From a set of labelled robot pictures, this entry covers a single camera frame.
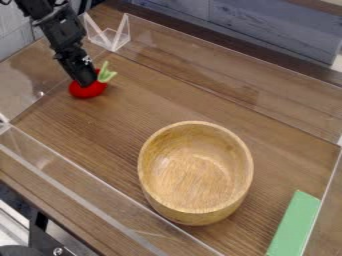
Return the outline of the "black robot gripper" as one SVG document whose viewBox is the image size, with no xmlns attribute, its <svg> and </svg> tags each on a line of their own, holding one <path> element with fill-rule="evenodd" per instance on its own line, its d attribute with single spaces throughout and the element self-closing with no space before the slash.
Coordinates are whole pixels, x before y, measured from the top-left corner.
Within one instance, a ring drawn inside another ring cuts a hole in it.
<svg viewBox="0 0 342 256">
<path fill-rule="evenodd" d="M 49 39 L 55 59 L 82 87 L 98 79 L 93 59 L 82 48 L 86 29 L 69 0 L 14 0 L 23 15 Z"/>
</svg>

